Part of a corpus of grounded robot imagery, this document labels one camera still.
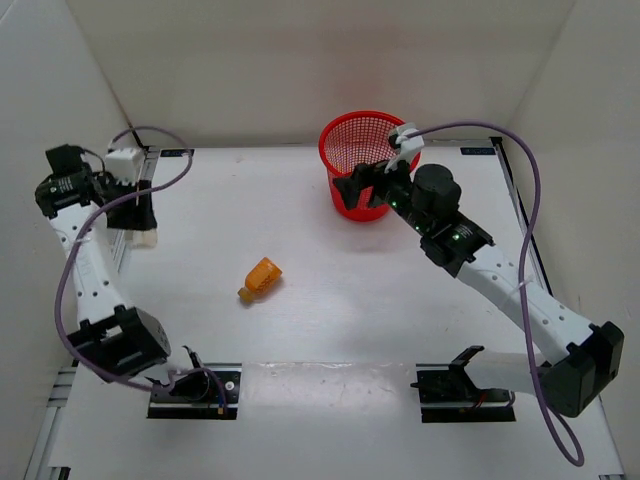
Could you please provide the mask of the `clear bottle yellow cap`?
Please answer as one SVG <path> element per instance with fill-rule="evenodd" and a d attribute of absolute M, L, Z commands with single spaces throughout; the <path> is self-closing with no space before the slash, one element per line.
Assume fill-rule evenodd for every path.
<path fill-rule="evenodd" d="M 146 231 L 134 231 L 131 234 L 130 244 L 134 249 L 153 249 L 158 242 L 156 229 Z"/>

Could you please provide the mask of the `orange plastic bottle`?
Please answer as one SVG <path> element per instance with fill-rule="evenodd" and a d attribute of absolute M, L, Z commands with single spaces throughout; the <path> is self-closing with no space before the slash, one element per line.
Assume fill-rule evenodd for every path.
<path fill-rule="evenodd" d="M 282 270 L 268 257 L 263 257 L 246 275 L 244 285 L 238 290 L 239 299 L 251 304 L 262 299 L 281 279 Z"/>

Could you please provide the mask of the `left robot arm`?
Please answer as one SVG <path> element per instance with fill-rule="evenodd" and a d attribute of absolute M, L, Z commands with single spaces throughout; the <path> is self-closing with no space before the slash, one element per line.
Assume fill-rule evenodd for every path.
<path fill-rule="evenodd" d="M 133 235 L 157 228 L 152 196 L 157 187 L 141 174 L 146 153 L 111 150 L 99 169 L 90 150 L 63 144 L 46 151 L 50 174 L 35 201 L 66 256 L 54 300 L 54 321 L 69 353 L 108 383 L 169 393 L 206 395 L 210 377 L 199 364 L 169 364 L 171 346 L 159 320 L 125 291 L 112 250 L 113 232 Z"/>

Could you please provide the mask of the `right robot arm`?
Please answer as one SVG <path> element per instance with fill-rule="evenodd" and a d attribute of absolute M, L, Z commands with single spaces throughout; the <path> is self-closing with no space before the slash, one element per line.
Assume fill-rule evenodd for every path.
<path fill-rule="evenodd" d="M 612 322 L 592 323 L 525 280 L 493 238 L 460 212 L 462 190 L 448 168 L 426 164 L 411 173 L 404 161 L 359 164 L 333 185 L 348 210 L 363 191 L 370 205 L 390 207 L 419 235 L 429 260 L 485 297 L 542 355 L 468 348 L 449 365 L 455 396 L 470 400 L 489 389 L 540 394 L 553 412 L 576 418 L 616 377 L 623 332 Z"/>

